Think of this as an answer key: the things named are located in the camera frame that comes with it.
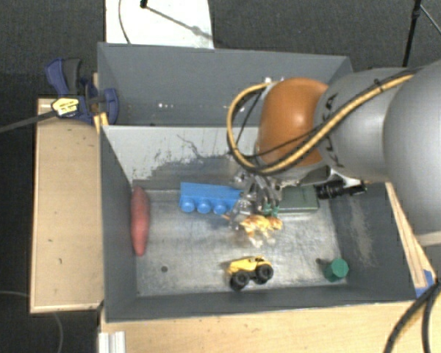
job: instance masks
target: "black wheel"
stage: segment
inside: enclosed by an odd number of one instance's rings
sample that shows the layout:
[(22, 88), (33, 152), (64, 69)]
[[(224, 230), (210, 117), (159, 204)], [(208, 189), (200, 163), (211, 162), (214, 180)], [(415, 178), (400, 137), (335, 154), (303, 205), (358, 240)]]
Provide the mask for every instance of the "black wheel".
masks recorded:
[(234, 290), (242, 290), (250, 281), (250, 276), (245, 271), (238, 271), (232, 274), (232, 278), (230, 279), (230, 286)]
[(271, 277), (273, 277), (273, 267), (269, 264), (263, 264), (257, 267), (257, 283), (265, 284)]

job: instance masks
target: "wooden edge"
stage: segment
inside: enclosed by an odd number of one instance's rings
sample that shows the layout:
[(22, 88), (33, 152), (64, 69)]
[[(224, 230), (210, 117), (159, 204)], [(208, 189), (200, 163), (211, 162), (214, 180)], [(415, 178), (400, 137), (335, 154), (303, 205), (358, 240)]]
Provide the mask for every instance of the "wooden edge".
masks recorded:
[[(50, 102), (53, 99), (38, 99), (37, 100), (37, 114), (43, 114), (51, 110)], [(38, 148), (40, 144), (40, 130), (36, 126), (36, 139), (35, 147)], [(39, 313), (39, 307), (36, 307), (36, 265), (37, 265), (37, 225), (38, 225), (38, 203), (39, 203), (39, 193), (36, 190), (39, 189), (39, 151), (35, 151), (35, 186), (34, 186), (34, 197), (33, 197), (33, 217), (32, 217), (32, 252), (31, 252), (31, 284), (29, 289), (29, 311), (30, 313)]]
[(406, 259), (409, 263), (409, 269), (414, 285), (416, 288), (425, 288), (428, 283), (425, 274), (423, 273), (423, 269), (430, 271), (434, 277), (433, 268), (413, 234), (413, 229), (402, 210), (402, 206), (397, 198), (394, 187), (391, 183), (386, 183), (386, 189), (387, 194), (389, 195), (390, 204), (392, 205)]

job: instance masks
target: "green cylinder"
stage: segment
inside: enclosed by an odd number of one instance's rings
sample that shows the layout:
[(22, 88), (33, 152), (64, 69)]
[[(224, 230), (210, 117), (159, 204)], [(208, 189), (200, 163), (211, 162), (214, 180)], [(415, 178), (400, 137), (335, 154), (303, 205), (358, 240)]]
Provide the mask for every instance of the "green cylinder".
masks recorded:
[(343, 259), (335, 259), (326, 266), (323, 274), (328, 281), (335, 282), (345, 277), (349, 270), (350, 268), (346, 261)]

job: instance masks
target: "bin floor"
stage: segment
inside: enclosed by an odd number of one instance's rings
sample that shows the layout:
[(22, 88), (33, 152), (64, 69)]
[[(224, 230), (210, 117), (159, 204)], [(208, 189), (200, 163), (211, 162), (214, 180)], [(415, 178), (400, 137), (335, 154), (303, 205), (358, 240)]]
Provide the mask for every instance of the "bin floor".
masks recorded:
[(151, 225), (146, 253), (137, 258), (138, 296), (230, 291), (228, 263), (258, 254), (272, 262), (274, 276), (266, 285), (251, 282), (243, 291), (332, 285), (315, 262), (340, 256), (328, 202), (320, 202), (315, 212), (280, 215), (283, 230), (256, 248), (219, 215), (183, 213), (178, 190), (148, 190), (148, 195)]

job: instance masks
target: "blue toy block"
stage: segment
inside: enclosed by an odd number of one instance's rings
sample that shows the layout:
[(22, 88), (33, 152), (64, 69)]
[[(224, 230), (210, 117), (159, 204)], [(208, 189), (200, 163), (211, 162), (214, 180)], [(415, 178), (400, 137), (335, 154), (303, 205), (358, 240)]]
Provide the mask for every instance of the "blue toy block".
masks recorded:
[(241, 190), (225, 185), (205, 185), (182, 182), (179, 207), (183, 212), (197, 210), (206, 214), (213, 211), (216, 215), (230, 212), (240, 198)]

